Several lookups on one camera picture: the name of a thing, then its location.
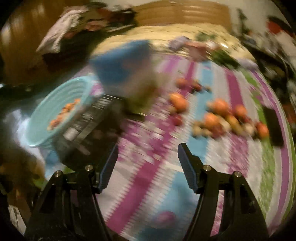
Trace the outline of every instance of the floor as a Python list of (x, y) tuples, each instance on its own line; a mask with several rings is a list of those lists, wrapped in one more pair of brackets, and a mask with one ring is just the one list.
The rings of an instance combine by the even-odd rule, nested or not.
[(66, 6), (89, 0), (24, 0), (0, 31), (0, 54), (4, 60), (5, 83), (12, 85), (52, 81), (63, 68), (52, 70), (36, 53), (41, 40)]

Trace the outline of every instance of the light blue bowl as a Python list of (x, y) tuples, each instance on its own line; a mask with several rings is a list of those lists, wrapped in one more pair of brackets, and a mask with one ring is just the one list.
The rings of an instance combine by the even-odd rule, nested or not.
[[(91, 102), (92, 87), (93, 78), (84, 76), (69, 80), (49, 93), (37, 106), (29, 120), (25, 132), (27, 145), (30, 147), (42, 146), (51, 149), (52, 140), (75, 115), (79, 106)], [(49, 123), (56, 118), (66, 104), (72, 103), (76, 98), (80, 98), (79, 105), (70, 112), (66, 120), (54, 130), (48, 131), (47, 127)]]

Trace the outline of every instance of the purple stripe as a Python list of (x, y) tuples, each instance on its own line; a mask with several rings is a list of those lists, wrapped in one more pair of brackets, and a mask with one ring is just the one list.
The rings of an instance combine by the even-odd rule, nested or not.
[[(231, 107), (234, 109), (238, 104), (244, 104), (241, 96), (241, 90), (234, 73), (225, 69), (226, 77), (228, 80), (228, 88), (230, 95)], [(230, 148), (230, 163), (228, 173), (240, 171), (245, 177), (248, 172), (248, 142), (245, 137), (231, 135), (231, 148)]]
[[(172, 61), (170, 62), (169, 66), (167, 66), (164, 69), (164, 72), (171, 72), (175, 71), (173, 68), (176, 66), (177, 62), (180, 60), (179, 57), (173, 57)], [(192, 73), (194, 69), (194, 62), (191, 63), (187, 79), (191, 79)], [(158, 150), (155, 150), (158, 155), (163, 157), (167, 150), (165, 148), (159, 148)], [(120, 233), (124, 226), (127, 224), (127, 222), (131, 219), (132, 215), (135, 213), (139, 205), (141, 204), (141, 201), (145, 197), (145, 194), (147, 193), (151, 182), (159, 168), (159, 166), (162, 163), (163, 158), (160, 159), (160, 161), (154, 160), (154, 164), (151, 164), (149, 162), (145, 162), (135, 175), (133, 179), (133, 183), (125, 196), (125, 198), (121, 201), (119, 206), (115, 209), (109, 220), (107, 221), (107, 226), (112, 229), (113, 231)]]
[(216, 214), (215, 214), (214, 224), (213, 224), (213, 228), (210, 236), (214, 236), (219, 232), (221, 220), (222, 220), (223, 206), (224, 206), (223, 202), (224, 202), (224, 194), (222, 196), (221, 195), (218, 196)]
[(165, 71), (166, 69), (170, 68), (171, 64), (174, 64), (174, 61), (180, 59), (179, 56), (175, 55), (165, 55), (162, 58), (163, 59), (161, 60), (160, 64), (156, 67), (156, 72)]
[(286, 140), (285, 130), (284, 130), (284, 123), (286, 122), (286, 120), (283, 120), (283, 118), (281, 117), (281, 114), (279, 112), (277, 104), (274, 101), (275, 96), (270, 91), (270, 89), (267, 86), (267, 84), (265, 83), (265, 81), (262, 80), (262, 78), (255, 71), (252, 71), (252, 73), (256, 77), (258, 82), (261, 84), (262, 88), (265, 90), (265, 92), (267, 94), (269, 101), (272, 103), (272, 106), (276, 112), (276, 116), (279, 119), (279, 124), (281, 126), (281, 132), (282, 132), (283, 140), (284, 140), (284, 147), (281, 148), (281, 168), (282, 168), (281, 178), (282, 178), (282, 182), (281, 182), (281, 193), (280, 193), (280, 198), (279, 198), (279, 207), (278, 207), (276, 215), (274, 216), (270, 226), (268, 227), (270, 230), (275, 230), (277, 228), (277, 226), (279, 225), (280, 216), (281, 216), (282, 212), (285, 211), (285, 210), (283, 210), (283, 208), (284, 208), (284, 204), (286, 201), (286, 196), (287, 196), (288, 186), (289, 186), (289, 154), (288, 154), (287, 140)]

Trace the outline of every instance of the wall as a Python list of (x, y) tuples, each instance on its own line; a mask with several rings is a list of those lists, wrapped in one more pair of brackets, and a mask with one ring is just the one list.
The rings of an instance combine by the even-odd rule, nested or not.
[[(142, 5), (148, 2), (153, 2), (153, 0), (101, 0), (106, 2), (108, 5), (113, 5), (116, 3), (128, 2), (134, 6)], [(241, 8), (244, 14), (247, 16), (248, 20), (246, 25), (248, 28), (253, 29), (253, 31), (264, 32), (266, 30), (266, 18), (268, 15), (276, 16), (286, 23), (286, 19), (281, 13), (281, 11), (276, 7), (276, 5), (271, 0), (209, 0), (225, 4), (230, 8), (231, 20), (234, 24), (234, 29), (239, 23), (237, 8)]]

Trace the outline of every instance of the red object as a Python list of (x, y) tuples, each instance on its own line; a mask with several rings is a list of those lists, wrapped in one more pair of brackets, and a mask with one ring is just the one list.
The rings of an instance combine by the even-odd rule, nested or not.
[(228, 110), (226, 111), (226, 115), (225, 116), (228, 116), (228, 115), (234, 115), (234, 111), (230, 108), (228, 108)]
[(205, 43), (195, 41), (186, 42), (186, 47), (193, 61), (201, 62), (207, 59), (207, 45)]
[(180, 126), (183, 124), (183, 118), (181, 115), (174, 115), (173, 116), (173, 123), (175, 126)]
[(73, 38), (73, 37), (75, 36), (75, 34), (77, 34), (77, 33), (78, 33), (77, 31), (67, 32), (67, 33), (65, 33), (64, 38), (65, 38), (65, 39), (71, 39), (71, 38)]
[(239, 118), (244, 118), (247, 115), (247, 110), (242, 104), (238, 104), (235, 107), (235, 114)]
[(212, 137), (213, 137), (214, 139), (219, 138), (219, 137), (221, 137), (221, 136), (224, 135), (224, 134), (225, 134), (225, 131), (223, 130), (222, 125), (215, 126), (215, 127), (212, 129)]
[(176, 80), (176, 85), (177, 85), (178, 88), (183, 89), (187, 85), (187, 80), (184, 79), (184, 78), (178, 78)]
[(261, 121), (258, 121), (255, 123), (255, 127), (258, 130), (258, 128), (260, 128), (260, 125), (264, 125)]
[(228, 114), (229, 106), (227, 102), (223, 99), (217, 98), (214, 101), (214, 111), (221, 116), (225, 116)]
[(241, 118), (241, 121), (243, 123), (251, 123), (252, 119), (250, 117), (248, 117), (248, 116), (244, 116), (244, 117)]
[(292, 33), (290, 33), (289, 31), (283, 30), (280, 27), (280, 25), (278, 25), (275, 22), (268, 21), (267, 22), (267, 28), (268, 28), (269, 32), (271, 32), (273, 34), (278, 34), (280, 31), (285, 31), (287, 34), (289, 34), (291, 37), (293, 37)]
[(193, 83), (192, 88), (197, 92), (202, 90), (202, 86), (199, 83)]
[(291, 104), (285, 104), (283, 105), (283, 109), (285, 111), (289, 124), (296, 124), (296, 113), (293, 106)]
[(269, 130), (265, 124), (263, 124), (262, 122), (258, 122), (256, 124), (256, 129), (257, 129), (258, 136), (260, 137), (260, 139), (264, 139), (264, 138), (268, 137)]

